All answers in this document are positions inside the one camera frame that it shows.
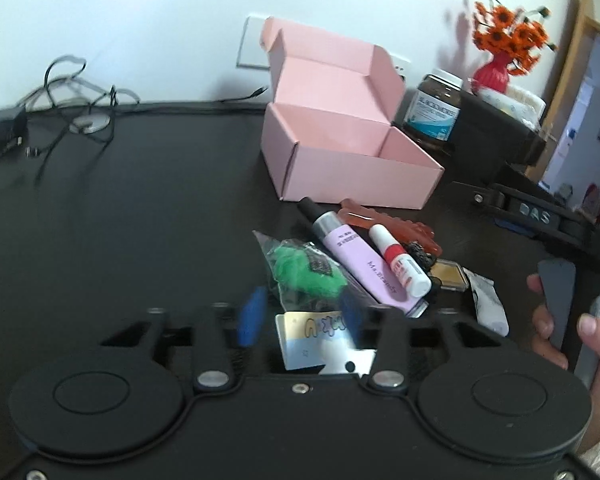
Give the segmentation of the red vase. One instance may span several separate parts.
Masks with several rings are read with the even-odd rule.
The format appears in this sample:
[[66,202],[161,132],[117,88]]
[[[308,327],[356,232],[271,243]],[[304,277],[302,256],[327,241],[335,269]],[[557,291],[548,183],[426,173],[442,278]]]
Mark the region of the red vase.
[[494,54],[492,60],[481,66],[472,76],[471,90],[477,93],[481,89],[491,89],[505,93],[509,83],[508,66],[512,58],[505,52]]

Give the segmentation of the orange translucent comb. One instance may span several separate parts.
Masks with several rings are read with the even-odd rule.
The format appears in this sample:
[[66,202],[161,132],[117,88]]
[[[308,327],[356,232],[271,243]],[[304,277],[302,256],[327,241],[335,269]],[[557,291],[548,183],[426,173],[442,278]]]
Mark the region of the orange translucent comb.
[[367,208],[350,198],[340,203],[337,216],[349,226],[369,230],[375,224],[384,226],[393,237],[402,244],[416,242],[436,257],[442,255],[442,248],[434,240],[434,230],[425,223],[404,220],[384,214],[373,208]]

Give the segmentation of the purple cosmetic tube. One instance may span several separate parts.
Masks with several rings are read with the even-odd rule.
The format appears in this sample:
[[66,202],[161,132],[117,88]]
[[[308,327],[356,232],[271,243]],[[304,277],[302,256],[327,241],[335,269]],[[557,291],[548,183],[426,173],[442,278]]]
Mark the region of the purple cosmetic tube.
[[398,308],[412,318],[424,312],[426,301],[408,296],[384,258],[336,212],[317,205],[309,197],[302,198],[298,208],[330,254],[378,304]]

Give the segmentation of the clear bag with sachets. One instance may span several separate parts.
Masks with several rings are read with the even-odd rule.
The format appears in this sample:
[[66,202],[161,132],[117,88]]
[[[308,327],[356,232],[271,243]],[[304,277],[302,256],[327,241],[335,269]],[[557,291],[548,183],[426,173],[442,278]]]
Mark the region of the clear bag with sachets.
[[463,271],[474,297],[478,323],[492,332],[506,337],[509,334],[508,319],[496,293],[494,281],[466,268]]

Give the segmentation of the gold item clear case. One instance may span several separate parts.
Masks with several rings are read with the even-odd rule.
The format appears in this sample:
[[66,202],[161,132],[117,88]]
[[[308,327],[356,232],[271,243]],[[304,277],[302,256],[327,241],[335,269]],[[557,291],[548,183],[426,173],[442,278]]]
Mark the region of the gold item clear case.
[[464,292],[469,287],[468,278],[457,262],[439,259],[432,266],[430,274],[441,282],[443,290]]

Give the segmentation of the plastic bag on box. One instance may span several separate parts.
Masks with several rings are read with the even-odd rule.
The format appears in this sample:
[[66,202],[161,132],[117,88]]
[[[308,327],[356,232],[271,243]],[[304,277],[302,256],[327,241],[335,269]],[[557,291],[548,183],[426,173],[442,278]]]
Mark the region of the plastic bag on box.
[[506,96],[501,92],[497,92],[491,88],[480,87],[477,91],[477,96],[488,103],[500,112],[516,119],[529,129],[533,129],[536,125],[536,116],[534,109],[523,102],[519,102],[510,96]]

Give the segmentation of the brown supplement bottle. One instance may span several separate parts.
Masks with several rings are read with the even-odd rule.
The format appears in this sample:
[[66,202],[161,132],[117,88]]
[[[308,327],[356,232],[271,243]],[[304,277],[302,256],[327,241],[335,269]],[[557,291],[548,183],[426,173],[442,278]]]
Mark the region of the brown supplement bottle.
[[403,127],[416,142],[442,150],[460,114],[463,81],[434,68],[418,85],[407,107]]

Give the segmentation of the orange artificial flowers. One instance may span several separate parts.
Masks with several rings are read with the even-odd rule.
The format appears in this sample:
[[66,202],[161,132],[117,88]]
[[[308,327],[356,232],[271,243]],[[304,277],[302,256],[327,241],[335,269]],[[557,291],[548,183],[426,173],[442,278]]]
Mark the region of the orange artificial flowers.
[[500,58],[509,76],[528,75],[543,51],[558,50],[545,26],[551,16],[547,6],[509,9],[501,0],[477,1],[472,14],[472,42],[494,60]]

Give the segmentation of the green item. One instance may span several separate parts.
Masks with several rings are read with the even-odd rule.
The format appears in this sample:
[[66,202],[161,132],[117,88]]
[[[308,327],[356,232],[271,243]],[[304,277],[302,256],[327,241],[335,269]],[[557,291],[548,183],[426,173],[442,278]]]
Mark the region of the green item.
[[337,310],[338,298],[348,286],[340,265],[312,243],[276,240],[253,231],[275,296],[285,312]]

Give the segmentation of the pink cardboard box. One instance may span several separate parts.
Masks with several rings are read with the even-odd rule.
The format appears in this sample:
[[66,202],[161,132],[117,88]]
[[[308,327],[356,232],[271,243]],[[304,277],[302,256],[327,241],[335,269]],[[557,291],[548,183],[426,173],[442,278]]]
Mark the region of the pink cardboard box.
[[420,209],[443,167],[392,121],[404,83],[377,44],[267,18],[261,152],[280,200]]

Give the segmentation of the wooden door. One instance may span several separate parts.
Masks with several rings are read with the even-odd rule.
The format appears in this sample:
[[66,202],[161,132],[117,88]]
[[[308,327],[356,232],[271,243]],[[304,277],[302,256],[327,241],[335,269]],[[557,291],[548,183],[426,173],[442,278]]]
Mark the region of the wooden door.
[[545,151],[527,176],[600,224],[600,0],[580,1],[542,133]]

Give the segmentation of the black box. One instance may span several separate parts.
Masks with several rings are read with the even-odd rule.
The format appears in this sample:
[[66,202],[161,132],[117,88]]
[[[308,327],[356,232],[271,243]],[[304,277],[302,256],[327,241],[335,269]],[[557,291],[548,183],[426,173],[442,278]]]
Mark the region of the black box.
[[546,147],[535,130],[464,90],[449,142],[457,177],[484,184],[506,165],[534,166]]

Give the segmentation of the black rhinestone hair clip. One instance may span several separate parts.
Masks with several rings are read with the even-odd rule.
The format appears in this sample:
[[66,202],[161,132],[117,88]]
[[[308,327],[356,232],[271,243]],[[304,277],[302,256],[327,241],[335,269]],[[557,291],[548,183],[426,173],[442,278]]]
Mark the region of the black rhinestone hair clip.
[[409,242],[404,248],[425,273],[429,273],[438,260],[435,254],[427,252],[419,242]]

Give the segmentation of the black power adapter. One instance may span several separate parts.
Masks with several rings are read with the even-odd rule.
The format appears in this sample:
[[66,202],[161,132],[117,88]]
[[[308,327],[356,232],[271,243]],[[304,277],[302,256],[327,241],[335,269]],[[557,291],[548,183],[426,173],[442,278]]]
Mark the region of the black power adapter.
[[27,111],[23,105],[0,109],[0,150],[28,132]]

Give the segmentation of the red white small tube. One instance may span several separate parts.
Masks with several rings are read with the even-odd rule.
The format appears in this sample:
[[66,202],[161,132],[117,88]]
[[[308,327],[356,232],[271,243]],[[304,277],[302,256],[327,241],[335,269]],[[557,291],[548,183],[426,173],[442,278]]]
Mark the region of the red white small tube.
[[368,232],[407,295],[412,298],[426,296],[431,290],[430,278],[389,230],[382,224],[374,224]]

